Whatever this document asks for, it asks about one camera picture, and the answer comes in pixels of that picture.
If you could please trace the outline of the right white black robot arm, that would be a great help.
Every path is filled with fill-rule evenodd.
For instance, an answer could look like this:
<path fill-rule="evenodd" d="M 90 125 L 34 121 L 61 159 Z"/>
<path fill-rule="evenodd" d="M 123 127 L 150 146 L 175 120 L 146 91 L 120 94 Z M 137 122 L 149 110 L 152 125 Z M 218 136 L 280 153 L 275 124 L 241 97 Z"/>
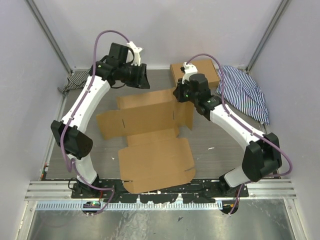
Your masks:
<path fill-rule="evenodd" d="M 223 104 L 219 96 L 212 95 L 204 74 L 179 79 L 173 95 L 180 103 L 193 103 L 200 115 L 225 130 L 244 151 L 240 166 L 219 177 L 223 196 L 232 197 L 241 184 L 258 182 L 282 166 L 278 137 L 255 129 Z"/>

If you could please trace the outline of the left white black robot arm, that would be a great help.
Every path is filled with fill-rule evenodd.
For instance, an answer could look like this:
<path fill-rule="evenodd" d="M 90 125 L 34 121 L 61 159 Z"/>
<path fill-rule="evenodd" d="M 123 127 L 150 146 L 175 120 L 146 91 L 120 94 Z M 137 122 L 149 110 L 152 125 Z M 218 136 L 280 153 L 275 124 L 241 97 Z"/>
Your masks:
<path fill-rule="evenodd" d="M 132 41 L 125 45 L 112 43 L 109 53 L 94 61 L 85 85 L 71 109 L 60 121 L 51 123 L 56 144 L 60 147 L 66 168 L 76 172 L 76 188 L 88 198 L 106 191 L 100 185 L 99 175 L 93 167 L 90 152 L 93 140 L 86 135 L 87 126 L 103 96 L 115 88 L 117 81 L 123 86 L 149 89 L 147 65 L 142 63 L 143 48 Z"/>

